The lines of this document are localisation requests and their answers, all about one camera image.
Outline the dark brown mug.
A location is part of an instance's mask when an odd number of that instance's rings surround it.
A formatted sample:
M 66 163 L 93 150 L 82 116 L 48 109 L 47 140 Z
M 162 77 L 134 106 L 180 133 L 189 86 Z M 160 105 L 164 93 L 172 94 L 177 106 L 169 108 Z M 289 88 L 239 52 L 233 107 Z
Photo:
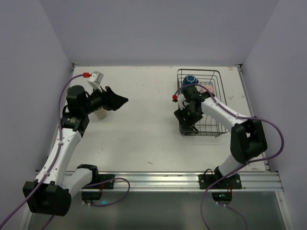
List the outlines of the dark brown mug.
M 182 126 L 180 132 L 184 136 L 199 134 L 199 130 L 195 126 Z

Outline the beige cup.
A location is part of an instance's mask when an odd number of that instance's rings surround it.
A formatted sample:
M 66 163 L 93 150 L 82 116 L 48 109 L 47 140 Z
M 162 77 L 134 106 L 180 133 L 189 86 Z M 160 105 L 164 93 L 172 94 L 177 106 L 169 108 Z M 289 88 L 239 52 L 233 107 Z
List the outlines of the beige cup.
M 104 108 L 100 108 L 98 110 L 96 110 L 94 112 L 94 115 L 98 118 L 98 119 L 104 119 L 107 116 L 107 110 L 105 110 Z

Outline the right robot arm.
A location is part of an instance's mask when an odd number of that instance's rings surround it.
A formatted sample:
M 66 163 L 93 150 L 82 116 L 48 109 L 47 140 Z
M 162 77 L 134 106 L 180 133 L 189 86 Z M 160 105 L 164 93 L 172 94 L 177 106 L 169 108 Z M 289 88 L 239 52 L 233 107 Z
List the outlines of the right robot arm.
M 178 104 L 175 117 L 185 133 L 198 133 L 195 127 L 203 115 L 212 117 L 230 133 L 230 155 L 211 174 L 205 173 L 204 182 L 219 183 L 235 175 L 239 167 L 267 150 L 262 122 L 256 117 L 235 113 L 222 103 L 212 92 L 197 90 L 197 84 L 188 84 L 178 89 L 172 96 Z

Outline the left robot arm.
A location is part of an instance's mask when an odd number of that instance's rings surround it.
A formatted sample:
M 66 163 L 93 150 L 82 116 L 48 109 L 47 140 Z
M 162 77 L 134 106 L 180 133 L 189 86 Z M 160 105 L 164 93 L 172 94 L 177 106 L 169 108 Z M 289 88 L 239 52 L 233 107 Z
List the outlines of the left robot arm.
M 89 124 L 89 114 L 98 109 L 116 111 L 128 98 L 115 94 L 110 87 L 89 94 L 83 86 L 69 87 L 57 139 L 43 169 L 34 181 L 25 182 L 23 193 L 32 213 L 65 216 L 72 198 L 83 188 L 100 182 L 95 165 L 81 164 L 68 178 L 67 167 Z

